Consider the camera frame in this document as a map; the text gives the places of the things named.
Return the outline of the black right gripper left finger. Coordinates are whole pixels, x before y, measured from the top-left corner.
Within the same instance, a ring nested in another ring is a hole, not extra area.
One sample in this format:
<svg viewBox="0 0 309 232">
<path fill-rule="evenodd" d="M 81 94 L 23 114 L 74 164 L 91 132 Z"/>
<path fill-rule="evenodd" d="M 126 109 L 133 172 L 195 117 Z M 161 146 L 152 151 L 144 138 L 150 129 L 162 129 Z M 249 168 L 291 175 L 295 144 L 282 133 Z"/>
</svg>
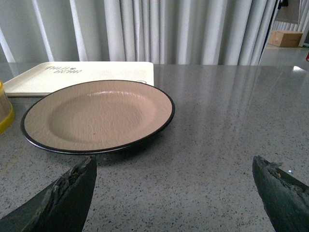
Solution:
<svg viewBox="0 0 309 232">
<path fill-rule="evenodd" d="M 0 220 L 2 232 L 81 232 L 97 177 L 87 157 L 29 201 Z"/>
</svg>

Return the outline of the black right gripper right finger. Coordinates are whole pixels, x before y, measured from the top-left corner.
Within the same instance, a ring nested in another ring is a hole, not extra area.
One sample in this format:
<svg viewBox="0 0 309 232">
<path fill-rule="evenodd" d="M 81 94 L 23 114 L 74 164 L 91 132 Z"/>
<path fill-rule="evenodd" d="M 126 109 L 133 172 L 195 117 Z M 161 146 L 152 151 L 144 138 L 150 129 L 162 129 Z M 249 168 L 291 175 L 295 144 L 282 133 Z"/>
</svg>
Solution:
<svg viewBox="0 0 309 232">
<path fill-rule="evenodd" d="M 264 209 L 277 232 L 309 230 L 309 187 L 284 172 L 280 164 L 253 158 L 253 178 Z"/>
</svg>

